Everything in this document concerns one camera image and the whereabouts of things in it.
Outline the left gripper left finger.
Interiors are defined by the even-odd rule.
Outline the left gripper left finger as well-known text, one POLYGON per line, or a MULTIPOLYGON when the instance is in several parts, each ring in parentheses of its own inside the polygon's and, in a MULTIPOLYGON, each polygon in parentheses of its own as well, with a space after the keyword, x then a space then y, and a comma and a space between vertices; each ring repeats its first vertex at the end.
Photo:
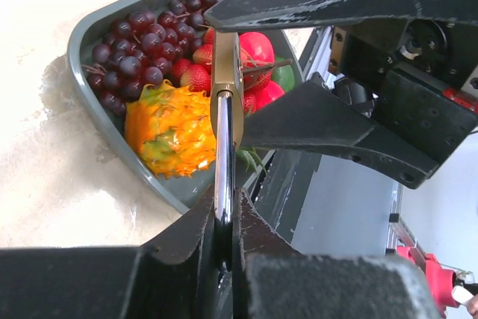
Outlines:
POLYGON ((1 252, 3 318, 212 318, 214 191, 138 247, 1 252))

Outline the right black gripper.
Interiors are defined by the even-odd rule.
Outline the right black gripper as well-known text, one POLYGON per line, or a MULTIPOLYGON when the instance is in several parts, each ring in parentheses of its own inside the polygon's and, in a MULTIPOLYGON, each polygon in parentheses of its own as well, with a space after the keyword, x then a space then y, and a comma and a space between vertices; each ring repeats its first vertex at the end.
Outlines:
POLYGON ((477 100, 461 89, 477 27, 365 20, 335 26, 331 50, 331 71, 379 97, 375 121, 310 80, 247 117, 243 146, 343 158, 415 189, 477 126, 477 100))

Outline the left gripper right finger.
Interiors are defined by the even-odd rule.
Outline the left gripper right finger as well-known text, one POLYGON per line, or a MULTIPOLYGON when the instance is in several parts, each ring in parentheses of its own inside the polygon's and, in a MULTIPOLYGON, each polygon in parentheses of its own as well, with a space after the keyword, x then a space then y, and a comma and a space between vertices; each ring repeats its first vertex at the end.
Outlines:
POLYGON ((235 194, 234 318, 439 318, 423 274, 398 255, 303 255, 235 194))

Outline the operator hand in background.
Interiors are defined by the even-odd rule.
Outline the operator hand in background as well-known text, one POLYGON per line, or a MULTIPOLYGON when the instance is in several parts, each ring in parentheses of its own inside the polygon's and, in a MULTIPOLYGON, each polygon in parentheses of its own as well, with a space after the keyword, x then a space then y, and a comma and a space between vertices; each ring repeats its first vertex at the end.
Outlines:
POLYGON ((478 295, 473 296, 467 301, 466 308, 473 319, 478 319, 478 295))

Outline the brass padlock with key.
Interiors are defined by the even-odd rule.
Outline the brass padlock with key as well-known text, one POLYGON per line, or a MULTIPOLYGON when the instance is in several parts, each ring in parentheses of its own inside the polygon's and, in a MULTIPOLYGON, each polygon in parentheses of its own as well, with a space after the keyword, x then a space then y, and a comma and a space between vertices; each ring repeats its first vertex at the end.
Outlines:
POLYGON ((235 150, 243 137, 243 75, 236 33, 216 32, 211 73, 211 126, 216 138, 214 240, 220 271, 232 267, 235 150))

